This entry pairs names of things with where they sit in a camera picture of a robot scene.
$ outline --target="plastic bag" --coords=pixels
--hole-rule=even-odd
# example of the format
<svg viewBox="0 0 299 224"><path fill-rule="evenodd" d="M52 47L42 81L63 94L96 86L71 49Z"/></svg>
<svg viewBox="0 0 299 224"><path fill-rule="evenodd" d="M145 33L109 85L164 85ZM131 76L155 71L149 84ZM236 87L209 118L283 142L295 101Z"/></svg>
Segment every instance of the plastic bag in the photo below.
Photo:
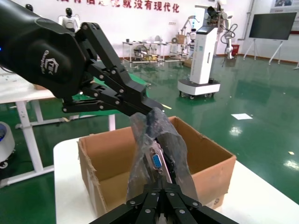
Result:
<svg viewBox="0 0 299 224"><path fill-rule="evenodd" d="M137 142L137 151L128 181L127 201L142 194L145 184L153 183L144 162L145 152L158 140L163 151L174 161L176 184L183 194L198 200L195 185L187 164L187 146L175 127L158 108L147 116L136 113L130 118L131 127Z"/></svg>

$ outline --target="poster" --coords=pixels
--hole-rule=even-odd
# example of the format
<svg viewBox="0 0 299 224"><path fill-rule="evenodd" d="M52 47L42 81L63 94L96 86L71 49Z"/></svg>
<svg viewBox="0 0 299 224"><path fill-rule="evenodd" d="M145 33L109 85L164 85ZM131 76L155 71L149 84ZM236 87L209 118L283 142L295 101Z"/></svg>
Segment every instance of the poster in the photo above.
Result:
<svg viewBox="0 0 299 224"><path fill-rule="evenodd" d="M299 0L273 0L270 13L297 13L292 34L299 34Z"/></svg>

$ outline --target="display screen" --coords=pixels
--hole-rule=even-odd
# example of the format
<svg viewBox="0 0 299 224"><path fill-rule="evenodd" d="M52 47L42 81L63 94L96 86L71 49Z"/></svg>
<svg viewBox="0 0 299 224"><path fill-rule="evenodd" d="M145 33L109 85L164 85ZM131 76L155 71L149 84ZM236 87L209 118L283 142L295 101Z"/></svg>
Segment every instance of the display screen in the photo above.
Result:
<svg viewBox="0 0 299 224"><path fill-rule="evenodd" d="M296 13L254 15L249 37L288 40Z"/></svg>

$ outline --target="robotic arm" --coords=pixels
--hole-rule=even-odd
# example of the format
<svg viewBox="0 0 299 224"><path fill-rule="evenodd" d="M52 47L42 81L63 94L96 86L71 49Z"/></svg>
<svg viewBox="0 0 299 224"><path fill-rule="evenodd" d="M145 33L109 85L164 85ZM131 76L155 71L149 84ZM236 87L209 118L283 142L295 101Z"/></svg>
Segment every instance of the robotic arm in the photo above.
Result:
<svg viewBox="0 0 299 224"><path fill-rule="evenodd" d="M11 0L0 1L0 21L0 65L62 98L64 112L115 109L131 116L163 108L130 78L98 24L82 23L73 33ZM109 88L91 83L94 77ZM79 92L92 99L74 101Z"/></svg>
<svg viewBox="0 0 299 224"><path fill-rule="evenodd" d="M224 12L221 6L226 5L226 0L217 1L217 9L209 7L207 9L207 14L205 19L209 26L218 26L218 33L222 33L224 30L225 33L221 36L221 42L226 44L225 54L227 59L233 59L232 56L232 38L235 37L234 31L238 28L237 24L231 25L231 20L233 18L232 12Z"/></svg>

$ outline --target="green floor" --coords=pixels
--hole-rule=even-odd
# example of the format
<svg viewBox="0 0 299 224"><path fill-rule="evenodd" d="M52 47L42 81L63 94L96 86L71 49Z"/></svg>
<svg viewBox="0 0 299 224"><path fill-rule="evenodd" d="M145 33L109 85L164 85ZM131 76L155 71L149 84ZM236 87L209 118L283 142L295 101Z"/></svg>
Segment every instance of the green floor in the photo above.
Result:
<svg viewBox="0 0 299 224"><path fill-rule="evenodd" d="M195 129L232 153L238 161L299 203L299 71L294 65L238 58L235 67L222 67L216 58L212 77L221 91L212 99L180 98L177 79L190 69L179 63L139 65L133 74L151 83L149 95L171 107L168 116L179 116ZM0 105L0 120L14 127L20 122L14 104ZM35 119L28 104L29 115ZM45 119L57 118L59 100L41 101ZM252 120L236 120L231 114L247 113ZM128 117L116 115L117 128L129 125ZM63 141L108 130L107 117L34 127L45 166L53 164L53 147ZM13 129L16 153L0 178L31 171L32 164L21 130ZM54 174L47 174L0 189L0 223L54 224Z"/></svg>

